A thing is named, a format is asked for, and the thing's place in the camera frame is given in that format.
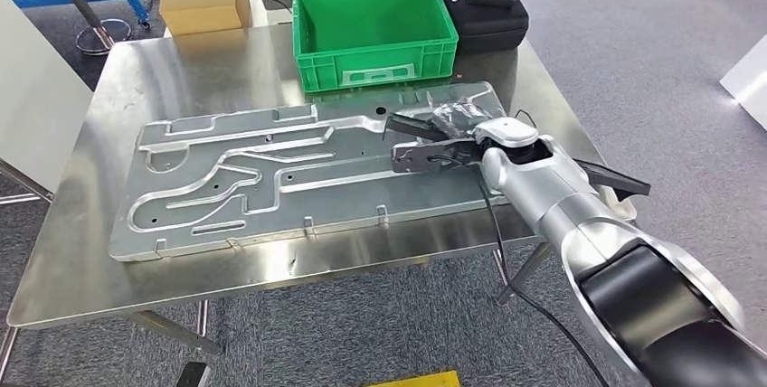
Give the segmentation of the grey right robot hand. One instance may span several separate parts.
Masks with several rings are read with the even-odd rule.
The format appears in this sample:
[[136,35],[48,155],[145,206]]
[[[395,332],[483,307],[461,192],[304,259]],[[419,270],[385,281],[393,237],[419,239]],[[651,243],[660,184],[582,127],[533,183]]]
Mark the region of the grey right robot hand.
[[448,138],[463,138],[470,137],[480,123],[505,115],[506,112],[498,106],[482,106],[479,98],[462,97],[439,105],[429,121]]

